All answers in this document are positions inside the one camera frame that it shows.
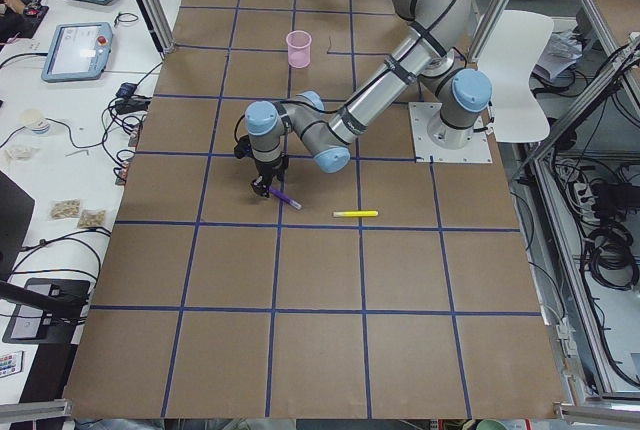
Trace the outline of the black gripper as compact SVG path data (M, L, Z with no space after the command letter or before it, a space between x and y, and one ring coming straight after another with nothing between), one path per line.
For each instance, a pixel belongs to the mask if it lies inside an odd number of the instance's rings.
M263 162L255 158L254 163L258 171L258 177L251 182L251 188L256 195L269 198L273 179L284 180L289 166L289 156L281 152L273 161Z

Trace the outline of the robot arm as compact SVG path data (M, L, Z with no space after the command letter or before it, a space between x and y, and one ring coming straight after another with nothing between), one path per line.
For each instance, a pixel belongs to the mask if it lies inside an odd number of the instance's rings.
M335 173L349 162L350 144L415 82L424 84L441 103L429 120L429 139L446 149L468 143L492 97L489 78L455 59L453 48L468 22L472 0L391 1L408 24L408 35L338 109L325 109L313 91L247 107L247 134L235 154L253 159L258 176L251 187L257 195L268 196L272 181L284 178L284 136L295 133L318 167Z

